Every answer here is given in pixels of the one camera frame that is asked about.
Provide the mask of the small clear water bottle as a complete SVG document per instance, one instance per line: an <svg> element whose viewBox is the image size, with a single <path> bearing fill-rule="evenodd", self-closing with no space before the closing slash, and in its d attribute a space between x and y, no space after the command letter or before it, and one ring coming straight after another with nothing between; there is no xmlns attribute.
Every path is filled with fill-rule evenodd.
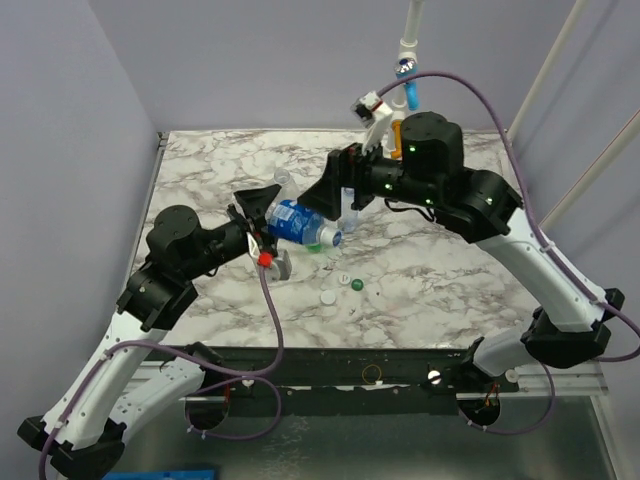
<svg viewBox="0 0 640 480"><path fill-rule="evenodd" d="M345 234L354 233L358 226L359 211L352 208L354 201L355 190L344 187L341 192L341 216L338 220L338 226Z"/></svg>

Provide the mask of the large clear plastic bottle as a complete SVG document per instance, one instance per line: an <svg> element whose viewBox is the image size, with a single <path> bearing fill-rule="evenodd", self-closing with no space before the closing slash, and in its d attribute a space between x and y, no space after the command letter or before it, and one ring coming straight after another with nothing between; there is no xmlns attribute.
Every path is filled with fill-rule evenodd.
<svg viewBox="0 0 640 480"><path fill-rule="evenodd" d="M280 191L274 202L279 204L284 200L296 200L300 194L300 189L289 170L278 168L273 175L274 182L280 186Z"/></svg>

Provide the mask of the blue label clear bottle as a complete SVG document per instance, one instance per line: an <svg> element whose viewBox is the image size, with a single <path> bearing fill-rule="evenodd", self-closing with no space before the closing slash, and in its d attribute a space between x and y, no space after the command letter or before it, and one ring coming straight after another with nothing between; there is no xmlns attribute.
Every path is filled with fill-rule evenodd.
<svg viewBox="0 0 640 480"><path fill-rule="evenodd" d="M299 245L330 245L332 229L328 221L319 213L300 205L294 200L284 200L277 204L267 219L271 235Z"/></svg>

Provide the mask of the blue white bottle cap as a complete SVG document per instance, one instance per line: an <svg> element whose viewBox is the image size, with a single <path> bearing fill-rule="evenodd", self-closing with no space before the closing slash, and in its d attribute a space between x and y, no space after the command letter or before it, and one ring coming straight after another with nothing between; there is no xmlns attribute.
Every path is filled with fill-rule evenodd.
<svg viewBox="0 0 640 480"><path fill-rule="evenodd" d="M332 247L337 247L342 240L342 231L339 229L332 229L330 235L330 245Z"/></svg>

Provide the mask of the green bottle cap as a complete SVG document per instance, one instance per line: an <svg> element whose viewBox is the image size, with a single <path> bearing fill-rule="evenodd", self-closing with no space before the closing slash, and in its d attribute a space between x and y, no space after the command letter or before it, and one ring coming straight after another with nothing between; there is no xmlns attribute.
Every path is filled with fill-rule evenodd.
<svg viewBox="0 0 640 480"><path fill-rule="evenodd" d="M364 282L361 279L354 279L351 282L351 288L354 291L361 291L364 288Z"/></svg>

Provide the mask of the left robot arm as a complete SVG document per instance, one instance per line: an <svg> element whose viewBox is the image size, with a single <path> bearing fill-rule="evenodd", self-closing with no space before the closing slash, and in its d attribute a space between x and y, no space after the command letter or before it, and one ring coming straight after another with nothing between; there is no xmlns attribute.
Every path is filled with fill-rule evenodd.
<svg viewBox="0 0 640 480"><path fill-rule="evenodd" d="M264 381L279 366L284 354L281 330L276 332L273 362L253 371L230 369L162 341L196 300L194 280L215 276L236 258L249 255L261 287L268 287L268 270L288 259L278 253L266 220L280 191L273 184L235 192L227 208L228 222L214 229L202 227L198 214L186 205L169 206L156 216L146 237L149 253L127 281L81 374L46 414L25 419L18 429L19 437L40 453L39 478L46 478L47 468L54 467L68 479L100 479L120 459L135 428L170 401L189 393L212 394L220 383ZM152 350L179 357L190 367L118 408L124 388Z"/></svg>

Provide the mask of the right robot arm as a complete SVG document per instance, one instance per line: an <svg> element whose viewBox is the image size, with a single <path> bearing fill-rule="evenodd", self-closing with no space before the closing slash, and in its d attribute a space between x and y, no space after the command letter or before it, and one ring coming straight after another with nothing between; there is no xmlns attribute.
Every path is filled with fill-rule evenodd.
<svg viewBox="0 0 640 480"><path fill-rule="evenodd" d="M298 199L329 220L341 216L343 189L352 207L375 198L433 210L435 221L501 263L538 301L528 324L480 338L467 350L460 379L480 392L505 371L535 361L567 369L601 356L611 338L606 321L624 302L570 265L530 225L522 197L499 174L464 164L461 128L440 114L422 112L400 126L402 158L352 144L332 151L321 178Z"/></svg>

